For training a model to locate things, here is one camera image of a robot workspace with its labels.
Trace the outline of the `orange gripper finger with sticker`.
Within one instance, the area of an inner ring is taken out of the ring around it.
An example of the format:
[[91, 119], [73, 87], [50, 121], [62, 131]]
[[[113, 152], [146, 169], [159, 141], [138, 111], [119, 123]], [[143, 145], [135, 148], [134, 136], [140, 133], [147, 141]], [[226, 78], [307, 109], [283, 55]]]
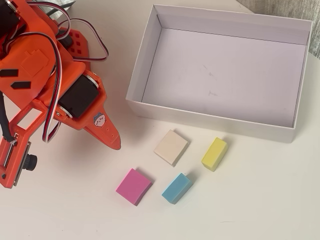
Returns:
[[58, 100], [57, 119], [76, 129], [84, 129], [106, 146], [121, 149], [118, 130], [104, 108], [107, 94], [102, 80], [85, 70]]

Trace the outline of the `orange gripper black servo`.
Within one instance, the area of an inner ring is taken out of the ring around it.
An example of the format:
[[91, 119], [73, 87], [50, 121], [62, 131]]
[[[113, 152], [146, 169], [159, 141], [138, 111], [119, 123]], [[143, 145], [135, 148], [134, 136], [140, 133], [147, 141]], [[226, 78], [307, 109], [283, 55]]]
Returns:
[[[78, 62], [89, 55], [88, 42], [82, 34], [70, 34], [71, 46], [57, 43], [62, 62], [60, 97], [88, 70], [90, 64]], [[32, 109], [46, 114], [53, 94], [52, 70], [56, 57], [51, 42], [41, 35], [23, 36], [11, 43], [9, 53], [0, 60], [0, 90], [19, 109], [23, 119]]]

